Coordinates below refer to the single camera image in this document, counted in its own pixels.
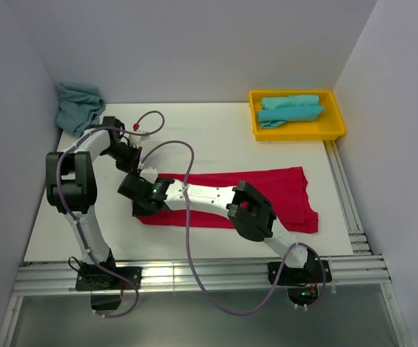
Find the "red t-shirt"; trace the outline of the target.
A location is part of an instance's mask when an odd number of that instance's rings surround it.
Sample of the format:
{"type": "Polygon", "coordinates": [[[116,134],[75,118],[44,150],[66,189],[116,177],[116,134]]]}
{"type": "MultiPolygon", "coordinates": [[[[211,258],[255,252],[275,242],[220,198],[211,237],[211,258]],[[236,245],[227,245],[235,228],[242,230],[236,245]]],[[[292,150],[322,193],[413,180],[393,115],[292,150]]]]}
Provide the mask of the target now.
{"type": "MultiPolygon", "coordinates": [[[[267,171],[243,171],[228,173],[190,174],[190,184],[209,187],[236,186],[239,181],[247,181],[265,195],[272,203],[278,219],[288,231],[318,233],[319,215],[309,203],[308,181],[302,167],[280,168],[267,171]]],[[[160,211],[152,216],[139,216],[137,219],[150,226],[185,226],[186,213],[160,211]]],[[[197,228],[234,229],[225,217],[192,210],[190,226],[197,228]]]]}

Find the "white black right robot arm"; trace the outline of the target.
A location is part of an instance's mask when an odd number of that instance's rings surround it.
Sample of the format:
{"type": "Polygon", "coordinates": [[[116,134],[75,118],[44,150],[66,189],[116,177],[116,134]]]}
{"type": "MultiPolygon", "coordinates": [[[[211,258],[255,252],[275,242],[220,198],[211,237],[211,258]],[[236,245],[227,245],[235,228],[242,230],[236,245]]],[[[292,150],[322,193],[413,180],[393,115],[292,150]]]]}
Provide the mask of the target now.
{"type": "Polygon", "coordinates": [[[118,193],[132,201],[136,218],[180,210],[221,216],[243,239],[263,242],[280,256],[289,252],[285,263],[297,281],[305,282],[315,274],[312,252],[280,222],[271,201],[246,181],[236,186],[208,187],[170,178],[151,183],[129,174],[118,193]]]}

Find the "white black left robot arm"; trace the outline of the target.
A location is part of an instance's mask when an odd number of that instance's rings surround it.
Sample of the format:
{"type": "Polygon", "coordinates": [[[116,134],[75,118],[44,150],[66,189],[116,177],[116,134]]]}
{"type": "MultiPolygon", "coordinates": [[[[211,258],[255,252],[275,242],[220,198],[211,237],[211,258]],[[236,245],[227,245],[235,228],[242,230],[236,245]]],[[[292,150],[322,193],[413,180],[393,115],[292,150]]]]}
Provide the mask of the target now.
{"type": "Polygon", "coordinates": [[[70,224],[81,249],[81,271],[93,268],[93,281],[111,288],[119,279],[111,248],[101,233],[95,213],[98,188],[93,161],[103,155],[115,160],[116,168],[138,175],[142,148],[125,137],[125,125],[107,116],[89,126],[79,141],[63,152],[46,155],[46,197],[70,224]]]}

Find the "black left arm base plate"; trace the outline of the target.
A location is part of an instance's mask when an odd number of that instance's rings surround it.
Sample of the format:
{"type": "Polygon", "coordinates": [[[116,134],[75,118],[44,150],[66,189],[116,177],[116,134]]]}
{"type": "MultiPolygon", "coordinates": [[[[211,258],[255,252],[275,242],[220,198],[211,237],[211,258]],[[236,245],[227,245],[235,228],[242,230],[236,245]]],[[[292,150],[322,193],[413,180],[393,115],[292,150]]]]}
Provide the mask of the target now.
{"type": "Polygon", "coordinates": [[[80,270],[75,284],[76,291],[134,290],[140,288],[142,268],[137,266],[117,267],[113,271],[127,281],[105,273],[96,266],[80,270]]]}

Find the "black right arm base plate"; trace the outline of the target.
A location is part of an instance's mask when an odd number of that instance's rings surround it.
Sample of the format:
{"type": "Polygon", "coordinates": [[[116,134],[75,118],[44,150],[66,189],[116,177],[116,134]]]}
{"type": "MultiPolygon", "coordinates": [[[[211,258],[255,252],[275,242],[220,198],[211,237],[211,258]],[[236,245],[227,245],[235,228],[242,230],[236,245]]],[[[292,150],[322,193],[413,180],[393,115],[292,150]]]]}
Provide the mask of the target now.
{"type": "Polygon", "coordinates": [[[323,267],[325,275],[323,275],[318,261],[315,261],[312,267],[307,265],[305,268],[290,268],[284,265],[277,285],[302,286],[307,283],[311,283],[313,280],[316,280],[318,283],[322,283],[323,279],[325,279],[326,283],[330,283],[333,278],[328,261],[323,262],[323,267]]]}

